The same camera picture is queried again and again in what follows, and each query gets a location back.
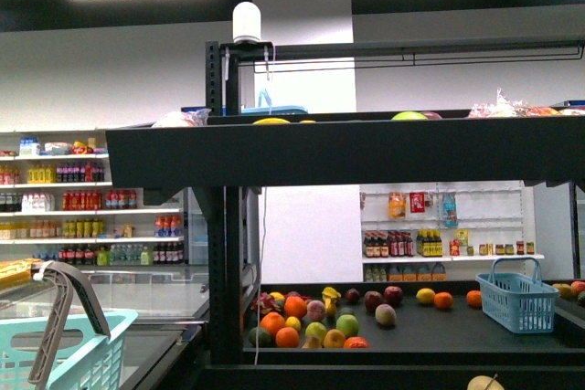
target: wire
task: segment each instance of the wire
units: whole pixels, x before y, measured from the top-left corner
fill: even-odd
[[[264,260],[264,243],[266,242],[266,199],[268,198],[268,187],[264,188],[264,215],[262,217],[262,241],[260,244],[260,261],[258,269],[258,297],[256,299],[257,321],[256,321],[256,354],[254,355],[254,365],[258,365],[258,355],[260,353],[259,339],[260,339],[260,296],[262,285],[262,261]]]

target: light blue basket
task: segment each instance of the light blue basket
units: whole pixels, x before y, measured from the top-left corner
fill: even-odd
[[[71,315],[65,331],[81,331],[79,344],[59,349],[46,390],[116,390],[120,383],[125,332],[138,317],[135,311],[105,312],[111,338],[96,335],[87,315]],[[0,390],[35,388],[28,383],[28,374],[37,350],[21,351],[12,347],[17,335],[42,333],[47,318],[0,321]]]
[[[540,264],[532,260],[532,278],[517,273],[495,273],[495,266],[506,260],[499,258],[489,274],[478,274],[484,312],[513,333],[552,332],[555,324],[555,298],[558,290],[542,283]]]

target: black shelf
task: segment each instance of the black shelf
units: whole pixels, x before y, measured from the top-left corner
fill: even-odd
[[[585,138],[585,118],[368,121],[368,114],[311,124],[109,131],[112,180],[119,187],[183,188],[585,179],[585,144],[568,142]]]

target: orange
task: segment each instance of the orange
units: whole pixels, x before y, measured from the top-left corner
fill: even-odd
[[[479,290],[471,290],[467,293],[467,303],[472,308],[482,307],[482,292]]]
[[[301,337],[294,328],[282,328],[276,332],[276,345],[278,347],[299,347]]]
[[[276,337],[276,332],[285,326],[286,321],[278,312],[269,312],[260,321],[260,326],[264,328],[271,335]]]
[[[301,319],[307,314],[307,303],[300,297],[291,296],[284,303],[284,313],[289,317]]]
[[[344,347],[349,349],[366,349],[369,347],[369,343],[363,337],[349,337],[344,343]]]
[[[440,310],[448,310],[453,306],[453,296],[448,292],[439,292],[435,294],[434,302]]]

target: wall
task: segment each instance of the wall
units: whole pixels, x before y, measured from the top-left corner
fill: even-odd
[[[0,132],[124,126],[205,103],[205,42],[231,23],[0,33]]]
[[[353,40],[351,0],[254,0],[254,3],[262,12],[262,38],[276,44],[277,56],[279,45]],[[266,75],[257,75],[255,92],[267,86],[274,105],[301,105],[311,113],[356,110],[353,70],[277,71],[272,84],[267,83]],[[282,148],[303,146],[283,145]],[[268,188],[262,281],[360,281],[358,192],[356,185]],[[261,218],[263,203],[261,198]]]
[[[437,41],[491,37],[582,36],[585,5],[355,16],[356,42]],[[580,99],[585,64],[578,61],[359,69],[359,111],[471,108],[510,100],[551,105]]]

